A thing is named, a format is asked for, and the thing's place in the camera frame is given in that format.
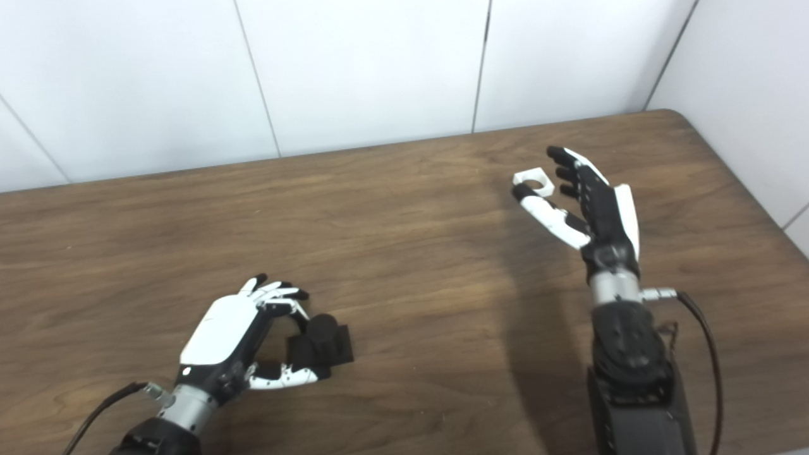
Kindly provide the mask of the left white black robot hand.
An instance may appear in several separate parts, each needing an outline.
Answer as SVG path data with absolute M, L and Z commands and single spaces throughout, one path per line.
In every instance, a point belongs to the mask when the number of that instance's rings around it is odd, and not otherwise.
M 269 369 L 266 377 L 260 374 L 255 357 L 275 319 L 291 318 L 301 333 L 311 320 L 301 307 L 309 298 L 306 291 L 283 281 L 265 284 L 266 279 L 251 277 L 235 294 L 211 303 L 180 353 L 176 386 L 205 392 L 223 406 L 251 389 L 275 391 L 331 377 L 331 368 L 292 360 Z

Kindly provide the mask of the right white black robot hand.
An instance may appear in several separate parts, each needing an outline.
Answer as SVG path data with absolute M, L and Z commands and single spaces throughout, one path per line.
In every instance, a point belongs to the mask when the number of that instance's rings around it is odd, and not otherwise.
M 629 185 L 611 185 L 598 167 L 566 147 L 549 146 L 560 187 L 540 167 L 514 173 L 511 193 L 532 218 L 578 250 L 588 276 L 624 270 L 640 276 L 640 234 Z

